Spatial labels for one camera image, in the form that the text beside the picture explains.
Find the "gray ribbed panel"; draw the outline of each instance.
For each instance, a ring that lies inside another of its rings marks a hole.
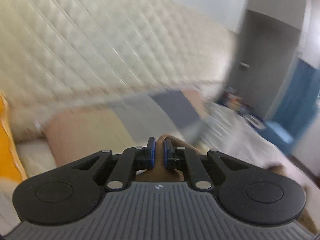
[[[122,192],[108,193],[93,213],[75,223],[41,227],[21,223],[8,240],[311,240],[297,222],[257,227],[226,214],[209,193],[187,183],[133,182]]]

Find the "silver screw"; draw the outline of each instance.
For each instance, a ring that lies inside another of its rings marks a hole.
[[[212,186],[211,183],[205,180],[201,180],[196,183],[196,187],[199,189],[208,189],[211,186]]]
[[[119,189],[119,188],[122,188],[123,183],[118,180],[113,180],[113,181],[108,182],[107,186],[111,189]]]

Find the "orange pillow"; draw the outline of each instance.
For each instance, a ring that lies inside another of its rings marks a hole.
[[[27,176],[16,152],[8,115],[8,102],[0,92],[0,180],[8,179],[20,183]]]

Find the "beige upholstered headboard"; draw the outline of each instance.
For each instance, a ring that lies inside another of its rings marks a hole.
[[[0,90],[25,140],[36,116],[71,99],[220,84],[234,44],[172,0],[0,0]]]

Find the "headboard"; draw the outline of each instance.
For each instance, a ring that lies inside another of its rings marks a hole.
[[[0,90],[18,141],[70,100],[221,84],[236,39],[172,0],[0,0],[0,16]]]

